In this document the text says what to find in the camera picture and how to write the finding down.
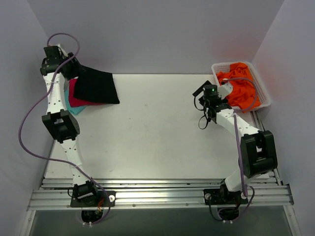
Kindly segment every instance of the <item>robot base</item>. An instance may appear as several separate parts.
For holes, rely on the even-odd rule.
[[[99,190],[97,196],[89,196],[83,199],[71,198],[70,207],[98,207],[98,203],[104,199],[101,207],[114,207],[116,192],[115,191],[106,191],[109,196],[113,196],[113,202],[110,202],[103,191]]]
[[[248,199],[241,198],[241,192],[233,192],[228,198],[222,196],[220,189],[204,189],[203,196],[206,205],[238,205],[247,204]]]

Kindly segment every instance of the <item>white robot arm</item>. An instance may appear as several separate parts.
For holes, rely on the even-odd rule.
[[[43,76],[47,91],[49,91],[52,79],[53,79],[53,73],[48,73],[46,76]],[[58,73],[56,75],[54,86],[50,94],[48,95],[48,107],[47,107],[47,113],[46,114],[58,114],[60,111],[66,111],[66,108],[63,104],[63,85],[64,85],[64,77],[62,73]],[[55,121],[56,124],[61,125],[63,123],[63,119],[57,119]],[[64,153],[66,155],[66,158],[68,161],[74,163],[76,166],[80,167],[81,170],[83,170],[85,173],[86,171],[83,168],[83,159],[81,152],[78,147],[78,141],[77,139],[65,139],[60,142],[61,147],[64,150]],[[74,166],[70,166],[72,178],[73,178],[73,184],[82,185],[85,184],[86,181],[89,181],[84,175],[82,175]]]
[[[63,86],[66,79],[72,79],[82,70],[80,63],[73,58],[66,63],[56,74],[53,81],[53,75],[57,67],[66,59],[73,56],[72,53],[66,55],[66,52],[60,45],[49,46],[44,48],[46,58],[40,69],[45,80],[47,91],[50,90],[52,83],[53,88],[48,95],[48,108],[46,115],[42,116],[42,121],[54,140],[60,143],[64,150],[66,159],[75,164],[70,165],[73,177],[72,200],[97,202],[99,194],[97,187],[90,179],[81,174],[76,167],[83,172],[83,159],[78,147],[77,136],[80,134],[80,127],[73,115],[66,110],[63,104]]]
[[[274,170],[277,163],[276,149],[273,135],[270,131],[261,131],[234,113],[228,105],[225,97],[233,90],[231,83],[222,86],[212,85],[209,81],[204,83],[194,94],[196,98],[201,92],[199,99],[207,122],[213,121],[224,127],[233,136],[238,135],[243,165],[238,167],[233,174],[228,176],[221,184],[221,198],[229,202],[230,196],[240,194],[242,189],[242,176],[244,184],[248,184],[261,174]]]

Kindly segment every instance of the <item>white tabletop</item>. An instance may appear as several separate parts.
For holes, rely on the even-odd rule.
[[[212,75],[114,75],[119,105],[89,106],[76,116],[84,169],[93,178],[225,178],[238,166],[235,138],[203,115],[192,93]],[[249,113],[242,117],[252,124]],[[65,159],[56,143],[52,158]],[[50,162],[46,178],[71,178]]]

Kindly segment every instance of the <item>laundry basket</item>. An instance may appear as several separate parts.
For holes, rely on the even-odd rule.
[[[216,84],[218,86],[219,86],[219,81],[218,81],[218,78],[217,78],[217,73],[219,73],[220,71],[222,71],[223,73],[230,72],[230,65],[233,64],[233,63],[237,63],[237,62],[239,62],[239,61],[216,63],[216,64],[213,64],[211,66],[213,75],[215,77]],[[270,96],[267,93],[266,87],[263,84],[260,76],[258,75],[256,70],[254,69],[254,66],[250,62],[247,62],[247,61],[241,61],[241,62],[246,64],[248,66],[249,70],[250,70],[250,73],[251,73],[252,78],[253,78],[253,83],[254,83],[255,87],[257,88],[259,101],[261,103],[260,106],[255,107],[254,109],[252,109],[252,111],[258,110],[261,107],[268,107],[268,106],[270,106],[270,104],[271,104]]]

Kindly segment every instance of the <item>orange cloth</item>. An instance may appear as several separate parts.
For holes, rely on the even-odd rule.
[[[244,63],[238,62],[230,65],[230,72],[223,73],[219,72],[217,74],[217,78],[219,80],[219,83],[221,85],[221,82],[223,79],[231,79],[231,78],[247,78],[253,81],[252,75],[250,73],[250,70],[248,69],[248,66]],[[253,100],[255,99],[255,88],[254,86],[246,81],[246,80],[233,80],[230,81],[230,83],[233,85],[233,91],[232,93],[227,96],[228,104],[230,106],[239,107],[241,109],[248,108]],[[255,104],[253,105],[253,108],[260,106],[259,97],[257,97],[257,100]]]

